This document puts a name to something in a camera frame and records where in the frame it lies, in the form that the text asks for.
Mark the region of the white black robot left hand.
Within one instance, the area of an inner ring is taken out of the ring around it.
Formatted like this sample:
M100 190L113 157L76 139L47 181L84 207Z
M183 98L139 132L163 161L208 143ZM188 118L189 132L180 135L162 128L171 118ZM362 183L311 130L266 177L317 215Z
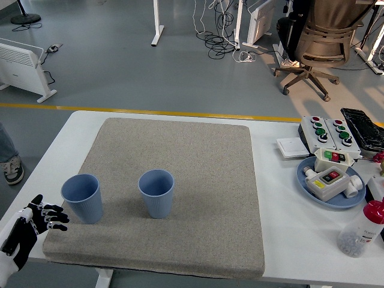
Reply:
M69 222L64 209L43 202L41 194L16 212L1 230L1 287L24 267L38 235L50 229L66 231Z

